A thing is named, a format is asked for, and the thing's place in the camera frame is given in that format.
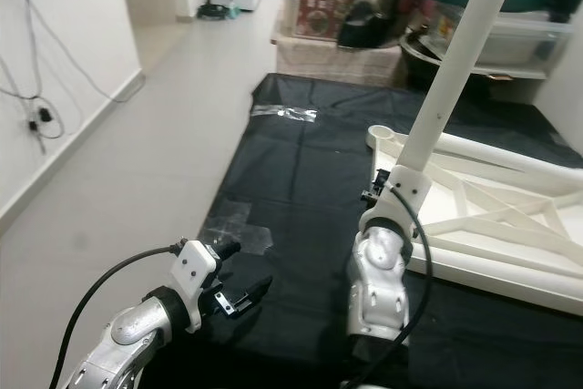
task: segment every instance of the white plastic pole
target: white plastic pole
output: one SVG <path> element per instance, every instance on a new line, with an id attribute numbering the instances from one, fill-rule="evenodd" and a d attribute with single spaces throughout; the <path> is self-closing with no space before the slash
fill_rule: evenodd
<path id="1" fill-rule="evenodd" d="M 397 165 L 423 171 L 504 0 L 469 0 Z"/>
<path id="2" fill-rule="evenodd" d="M 531 175 L 538 175 L 540 178 L 554 177 L 577 187 L 583 187 L 583 169 L 564 168 L 540 159 L 532 159 L 516 154 L 516 152 L 468 140 L 467 138 L 442 134 L 437 141 L 436 148 L 462 157 L 480 159 L 498 166 L 521 170 Z"/>

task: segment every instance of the tiled floor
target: tiled floor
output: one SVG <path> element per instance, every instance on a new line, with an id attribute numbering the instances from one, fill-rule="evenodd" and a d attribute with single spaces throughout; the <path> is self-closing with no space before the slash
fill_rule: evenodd
<path id="1" fill-rule="evenodd" d="M 250 92 L 275 68 L 281 0 L 234 21 L 195 22 L 144 88 L 112 114 L 0 242 L 3 389 L 47 387 L 78 300 L 105 269 L 195 236 L 247 123 Z M 112 278 L 82 315 L 63 375 L 115 312 L 163 284 L 161 255 Z"/>

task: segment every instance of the black tablecloth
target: black tablecloth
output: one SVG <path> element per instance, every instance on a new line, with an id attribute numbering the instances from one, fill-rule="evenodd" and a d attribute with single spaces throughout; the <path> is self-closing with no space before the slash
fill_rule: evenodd
<path id="1" fill-rule="evenodd" d="M 408 132 L 423 98 L 300 77 L 262 81 L 255 104 L 317 117 L 251 117 L 202 237 L 220 222 L 242 240 L 245 252 L 223 268 L 227 293 L 268 274 L 273 284 L 260 308 L 237 321 L 213 316 L 160 351 L 140 387 L 338 387 L 352 370 L 346 262 L 370 183 L 366 129 Z M 445 131 L 583 167 L 533 107 L 464 99 Z M 405 275 L 413 308 L 423 281 Z M 580 318 L 438 281 L 411 336 L 408 375 L 411 386 L 427 388 L 580 389 L 582 358 Z"/>

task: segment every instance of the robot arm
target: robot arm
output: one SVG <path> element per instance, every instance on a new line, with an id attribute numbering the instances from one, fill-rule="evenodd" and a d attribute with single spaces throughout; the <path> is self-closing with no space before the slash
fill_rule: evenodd
<path id="1" fill-rule="evenodd" d="M 81 362 L 69 389 L 131 389 L 139 371 L 155 352 L 186 330 L 196 332 L 205 315 L 221 311 L 236 318 L 255 305 L 271 277 L 250 288 L 236 302 L 221 291 L 221 264 L 240 250 L 239 243 L 214 248 L 199 241 L 184 246 L 170 269 L 169 287 L 150 292 L 143 302 L 119 313 L 102 332 L 98 346 Z"/>
<path id="2" fill-rule="evenodd" d="M 413 213 L 419 212 L 431 188 L 431 180 L 423 173 L 425 165 L 503 2 L 469 0 L 396 165 L 390 173 L 379 169 L 372 192 L 365 193 L 373 207 L 361 217 L 353 245 L 349 334 L 392 341 L 408 323 L 402 276 L 412 251 L 412 217 L 393 190 Z"/>

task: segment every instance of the electrical cord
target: electrical cord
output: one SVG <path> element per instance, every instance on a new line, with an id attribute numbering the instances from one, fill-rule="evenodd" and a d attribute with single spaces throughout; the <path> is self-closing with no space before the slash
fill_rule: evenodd
<path id="1" fill-rule="evenodd" d="M 38 8 L 36 7 L 35 3 L 32 0 L 26 0 L 26 4 L 30 6 L 30 9 L 33 13 L 35 13 L 38 22 L 42 25 L 42 27 L 47 31 L 47 33 L 55 40 L 57 45 L 63 51 L 65 56 L 68 58 L 69 62 L 73 65 L 73 67 L 85 78 L 88 84 L 99 94 L 101 97 L 111 100 L 112 102 L 117 102 L 119 104 L 123 104 L 128 102 L 135 93 L 129 95 L 125 99 L 115 99 L 108 95 L 105 91 L 103 91 L 93 80 L 93 78 L 88 74 L 88 72 L 75 60 L 71 52 L 69 51 L 68 47 L 66 47 L 65 43 L 58 37 L 56 32 L 48 25 L 43 15 L 40 13 Z"/>
<path id="2" fill-rule="evenodd" d="M 35 76 L 36 92 L 35 96 L 43 94 L 43 78 L 40 75 L 40 65 L 38 64 L 38 43 L 36 42 L 35 28 L 33 24 L 33 12 L 30 0 L 26 2 L 26 30 L 28 32 L 28 41 L 30 42 L 30 60 L 33 66 L 33 75 Z"/>
<path id="3" fill-rule="evenodd" d="M 52 64 L 43 56 L 42 53 L 39 53 L 38 56 L 43 66 L 45 67 L 46 71 L 53 77 L 53 79 L 58 83 L 59 86 L 61 86 L 61 88 L 65 92 L 64 96 L 66 96 L 70 101 L 71 105 L 75 107 L 75 111 L 77 113 L 77 123 L 74 128 L 70 129 L 70 131 L 67 132 L 67 134 L 69 135 L 75 134 L 83 127 L 83 124 L 85 123 L 85 113 L 83 112 L 83 108 L 77 102 L 77 99 L 73 91 L 71 91 L 69 86 L 65 84 L 65 82 L 63 82 L 63 80 L 59 77 L 58 73 L 55 71 Z"/>
<path id="4" fill-rule="evenodd" d="M 46 138 L 49 140 L 56 140 L 57 138 L 61 138 L 65 135 L 65 123 L 63 122 L 63 118 L 61 118 L 61 115 L 59 114 L 59 112 L 56 110 L 55 104 L 53 104 L 50 100 L 45 99 L 42 96 L 37 96 L 36 99 L 33 102 L 43 102 L 47 107 L 49 107 L 52 116 L 54 117 L 54 121 L 58 124 L 58 134 L 55 134 L 54 136 L 50 136 L 48 134 L 45 134 L 43 131 L 41 131 L 40 129 L 38 130 L 38 135 L 42 138 Z M 41 125 L 41 120 L 40 117 L 38 116 L 37 112 L 33 111 L 33 114 L 35 114 L 35 119 L 38 123 L 38 125 Z"/>
<path id="5" fill-rule="evenodd" d="M 419 323 L 421 317 L 423 316 L 425 308 L 429 303 L 429 297 L 431 295 L 431 289 L 434 278 L 434 266 L 433 261 L 431 259 L 429 241 L 425 234 L 423 225 L 421 225 L 421 222 L 417 218 L 417 215 L 415 214 L 409 202 L 407 202 L 407 200 L 403 197 L 401 193 L 399 193 L 396 190 L 395 187 L 391 187 L 391 193 L 395 195 L 395 197 L 399 200 L 399 202 L 401 202 L 403 207 L 407 210 L 407 213 L 411 217 L 411 220 L 413 221 L 415 227 L 417 228 L 417 231 L 419 232 L 421 242 L 423 243 L 423 248 L 425 252 L 425 286 L 423 290 L 423 295 L 421 297 L 419 305 L 417 306 L 417 309 L 415 310 L 415 313 L 413 314 L 413 317 L 411 318 L 409 323 L 402 329 L 399 335 L 394 339 L 391 345 L 389 345 L 386 351 L 383 354 L 381 354 L 374 362 L 369 364 L 362 373 L 355 376 L 352 380 L 350 380 L 348 383 L 342 386 L 342 389 L 355 389 L 360 384 L 362 384 L 364 380 L 370 377 L 382 364 L 384 364 L 389 358 L 391 358 L 391 356 L 393 356 L 393 354 L 396 353 L 396 351 L 403 344 L 407 336 L 411 334 L 415 326 Z"/>
<path id="6" fill-rule="evenodd" d="M 8 68 L 8 64 L 2 58 L 2 55 L 0 55 L 0 68 L 2 69 L 2 72 L 4 73 L 4 76 L 6 77 L 6 80 L 8 81 L 10 88 L 12 88 L 12 93 L 9 93 L 7 90 L 4 90 L 3 88 L 0 88 L 0 92 L 5 93 L 11 97 L 20 96 L 20 90 L 18 89 L 18 85 L 17 85 L 14 77 L 12 76 L 12 73 L 10 72 L 10 68 Z M 30 108 L 28 107 L 26 102 L 23 99 L 18 99 L 18 102 L 21 104 L 23 110 L 25 111 L 25 117 L 27 119 L 30 119 Z"/>
<path id="7" fill-rule="evenodd" d="M 77 323 L 79 316 L 81 316 L 83 309 L 85 309 L 85 306 L 87 305 L 87 303 L 89 302 L 91 297 L 95 294 L 95 292 L 97 292 L 97 289 L 99 289 L 99 287 L 101 287 L 101 285 L 104 282 L 106 282 L 113 274 L 115 274 L 118 271 L 121 271 L 123 268 L 125 268 L 129 264 L 133 263 L 134 261 L 145 259 L 146 257 L 152 256 L 152 255 L 164 254 L 166 252 L 178 255 L 180 250 L 181 250 L 180 244 L 176 243 L 176 244 L 164 247 L 164 248 L 156 248 L 155 250 L 144 251 L 144 252 L 141 252 L 140 254 L 136 254 L 132 257 L 129 257 L 128 259 L 123 260 L 121 263 L 118 263 L 116 266 L 114 266 L 109 271 L 104 273 L 89 288 L 89 290 L 86 292 L 85 295 L 83 295 L 83 298 L 81 299 L 81 301 L 79 302 L 79 304 L 75 308 L 75 311 L 71 315 L 71 319 L 69 320 L 69 323 L 66 325 L 65 334 L 63 334 L 63 340 L 61 342 L 61 347 L 59 348 L 59 351 L 58 351 L 58 357 L 56 359 L 55 371 L 53 372 L 53 378 L 51 380 L 51 384 L 49 385 L 49 389 L 56 389 L 56 386 L 58 385 L 58 380 L 61 376 L 61 371 L 63 370 L 63 364 L 65 363 L 66 350 L 69 346 L 69 342 L 71 340 L 71 335 L 73 334 L 73 330 L 75 329 L 75 324 Z"/>

